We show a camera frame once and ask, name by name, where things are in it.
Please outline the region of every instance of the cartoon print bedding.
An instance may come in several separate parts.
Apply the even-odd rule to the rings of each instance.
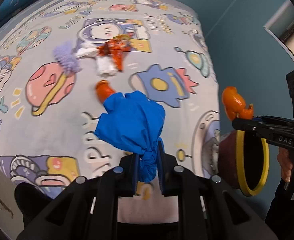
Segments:
[[[71,41],[101,46],[130,34],[124,71],[108,77],[119,92],[143,92],[166,111],[167,153],[199,176],[217,172],[219,113],[213,65],[195,12],[174,0],[40,0],[0,30],[0,169],[55,198],[77,176],[101,176],[130,154],[93,131],[105,110],[92,58],[66,75],[53,49]],[[120,222],[178,220],[177,198],[158,178],[119,200]]]

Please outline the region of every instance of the yellow rim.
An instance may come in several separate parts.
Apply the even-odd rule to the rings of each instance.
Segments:
[[[260,176],[260,180],[257,186],[251,190],[246,181],[245,176],[245,167],[244,167],[244,131],[237,131],[236,132],[236,169],[237,169],[237,176],[239,186],[241,191],[245,196],[255,196],[263,189],[268,175],[269,169],[269,150],[268,144],[266,143],[266,139],[261,139],[262,146],[263,146],[263,154],[264,154],[264,164],[263,164],[263,171]]]

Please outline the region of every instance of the hand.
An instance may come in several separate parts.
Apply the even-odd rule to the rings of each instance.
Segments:
[[[293,163],[289,158],[289,152],[287,149],[278,148],[279,154],[277,155],[277,161],[281,165],[281,176],[285,182],[290,182],[292,174]]]

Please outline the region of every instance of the sleeve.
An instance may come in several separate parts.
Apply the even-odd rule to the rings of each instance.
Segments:
[[[284,185],[281,180],[265,219],[279,240],[286,239],[294,229],[294,200],[285,196]]]

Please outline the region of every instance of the orange wrapper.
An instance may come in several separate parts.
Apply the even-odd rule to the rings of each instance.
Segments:
[[[96,94],[102,104],[110,95],[114,93],[116,93],[116,91],[109,86],[109,82],[107,80],[100,80],[96,84]]]
[[[123,71],[123,52],[119,45],[115,45],[112,50],[112,58],[116,64],[116,68],[119,71]]]

